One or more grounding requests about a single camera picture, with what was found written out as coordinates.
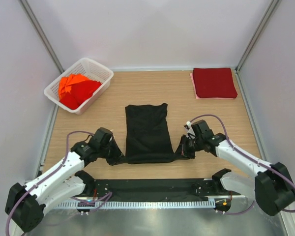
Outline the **black t-shirt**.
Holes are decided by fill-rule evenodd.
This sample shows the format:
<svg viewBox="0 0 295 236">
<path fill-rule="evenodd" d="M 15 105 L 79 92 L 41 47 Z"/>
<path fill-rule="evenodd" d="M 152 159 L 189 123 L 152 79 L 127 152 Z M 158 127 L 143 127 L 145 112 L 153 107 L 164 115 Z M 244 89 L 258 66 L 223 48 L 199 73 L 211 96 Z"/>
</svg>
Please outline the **black t-shirt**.
<svg viewBox="0 0 295 236">
<path fill-rule="evenodd" d="M 122 163 L 154 164 L 186 160 L 181 150 L 174 152 L 167 124 L 167 103 L 128 105 L 126 150 Z"/>
</svg>

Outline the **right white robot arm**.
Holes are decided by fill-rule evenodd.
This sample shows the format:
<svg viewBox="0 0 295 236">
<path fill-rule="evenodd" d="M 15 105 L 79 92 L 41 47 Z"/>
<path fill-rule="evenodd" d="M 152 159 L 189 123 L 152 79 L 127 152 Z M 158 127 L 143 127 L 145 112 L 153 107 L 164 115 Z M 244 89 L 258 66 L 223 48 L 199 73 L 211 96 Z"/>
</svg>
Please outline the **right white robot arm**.
<svg viewBox="0 0 295 236">
<path fill-rule="evenodd" d="M 251 155 L 237 146 L 227 132 L 215 134 L 205 120 L 188 121 L 184 127 L 187 133 L 181 140 L 183 155 L 203 150 L 228 161 L 247 175 L 239 177 L 231 171 L 222 171 L 211 183 L 214 193 L 240 193 L 252 199 L 269 216 L 286 211 L 295 202 L 295 185 L 284 164 L 271 164 Z"/>
</svg>

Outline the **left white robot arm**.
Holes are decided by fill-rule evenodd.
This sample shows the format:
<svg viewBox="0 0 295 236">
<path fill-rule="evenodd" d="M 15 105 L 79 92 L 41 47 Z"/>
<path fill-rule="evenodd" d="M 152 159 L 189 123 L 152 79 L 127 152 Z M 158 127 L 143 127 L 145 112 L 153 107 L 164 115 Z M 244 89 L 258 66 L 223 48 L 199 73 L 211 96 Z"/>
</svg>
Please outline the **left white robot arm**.
<svg viewBox="0 0 295 236">
<path fill-rule="evenodd" d="M 9 235 L 11 222 L 23 233 L 30 232 L 56 205 L 77 195 L 95 193 L 96 181 L 84 168 L 98 158 L 110 159 L 109 152 L 117 149 L 112 131 L 101 127 L 89 140 L 67 147 L 64 158 L 41 176 L 11 186 L 5 206 L 5 234 Z"/>
</svg>

